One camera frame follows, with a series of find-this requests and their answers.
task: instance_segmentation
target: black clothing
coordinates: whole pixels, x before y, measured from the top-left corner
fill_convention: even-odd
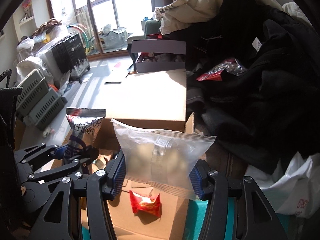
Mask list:
[[[269,174],[279,158],[320,152],[320,38],[314,30],[255,0],[223,0],[209,22],[168,36],[207,51],[208,63],[187,80],[187,108],[201,114],[218,144]],[[248,70],[241,76],[224,70],[222,81],[196,80],[229,57]]]

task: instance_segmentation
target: wall shelf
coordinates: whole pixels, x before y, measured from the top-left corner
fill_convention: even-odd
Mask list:
[[[25,23],[27,23],[27,22],[29,22],[29,21],[31,21],[31,20],[34,20],[34,19],[35,19],[35,18],[34,18],[33,16],[31,16],[30,18],[26,19],[25,21],[19,23],[19,26],[24,25]]]

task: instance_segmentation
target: shopping bag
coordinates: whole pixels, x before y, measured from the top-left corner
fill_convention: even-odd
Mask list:
[[[309,218],[320,207],[320,153],[303,160],[297,152],[285,173],[279,161],[272,175],[248,166],[276,213]]]

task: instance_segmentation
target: pile of clothes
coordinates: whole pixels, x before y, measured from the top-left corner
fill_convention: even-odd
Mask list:
[[[176,0],[155,11],[166,38],[187,42],[189,112],[268,174],[279,159],[320,152],[320,37],[285,11],[275,0]],[[197,80],[227,58],[246,71]]]

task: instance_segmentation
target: floor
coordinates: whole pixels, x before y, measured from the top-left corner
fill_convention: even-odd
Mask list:
[[[129,56],[90,62],[91,70],[84,74],[78,92],[49,125],[54,132],[44,138],[42,131],[34,126],[28,126],[24,132],[20,148],[40,143],[46,143],[47,146],[61,145],[70,129],[66,119],[66,107],[103,108],[108,93],[111,93],[118,85],[117,82],[106,82],[123,78],[123,73],[128,72],[131,65],[132,60]]]

